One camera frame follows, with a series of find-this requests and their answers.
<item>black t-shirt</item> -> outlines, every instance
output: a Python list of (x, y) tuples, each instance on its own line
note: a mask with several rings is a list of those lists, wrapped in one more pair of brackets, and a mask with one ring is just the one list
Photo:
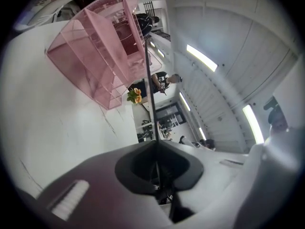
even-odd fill
[[(158, 72), (156, 73), (157, 77), (158, 77), (158, 80), (161, 84), (161, 87), (163, 89), (166, 89), (169, 87), (169, 83), (166, 82), (166, 79), (169, 77), (168, 74), (164, 71), (161, 71), (161, 72)], [(154, 82), (153, 83), (153, 92), (156, 93), (159, 91), (158, 87), (156, 86), (156, 84)]]

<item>pink mesh organizer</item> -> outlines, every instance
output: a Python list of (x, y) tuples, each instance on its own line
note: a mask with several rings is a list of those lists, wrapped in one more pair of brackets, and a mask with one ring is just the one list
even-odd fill
[[(126, 88), (147, 75), (144, 40), (132, 13), (138, 1), (96, 0), (67, 23), (47, 51), (56, 67), (105, 109), (120, 106)], [(160, 68), (151, 65), (151, 71)]]

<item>flower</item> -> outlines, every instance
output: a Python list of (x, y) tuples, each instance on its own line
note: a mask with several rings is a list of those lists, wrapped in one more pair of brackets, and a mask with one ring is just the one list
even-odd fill
[(134, 101), (135, 101), (136, 104), (140, 103), (142, 101), (141, 95), (137, 96)]
[(141, 94), (141, 90), (138, 88), (134, 88), (133, 91), (137, 94), (140, 95)]

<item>white countertop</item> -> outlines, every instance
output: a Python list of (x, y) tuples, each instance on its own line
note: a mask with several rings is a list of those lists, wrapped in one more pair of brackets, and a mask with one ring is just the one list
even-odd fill
[(5, 161), (16, 185), (33, 196), (83, 160), (138, 143), (131, 105), (104, 110), (45, 55), (66, 23), (13, 39), (0, 74)]

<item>white ceiling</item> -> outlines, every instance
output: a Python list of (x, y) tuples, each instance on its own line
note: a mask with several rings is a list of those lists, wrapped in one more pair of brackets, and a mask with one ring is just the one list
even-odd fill
[[(252, 104), (266, 139), (263, 105), (300, 52), (292, 26), (274, 0), (167, 0), (167, 10), (174, 69), (199, 124), (219, 150), (248, 152), (254, 137), (242, 108)], [(187, 44), (218, 64), (216, 71)]]

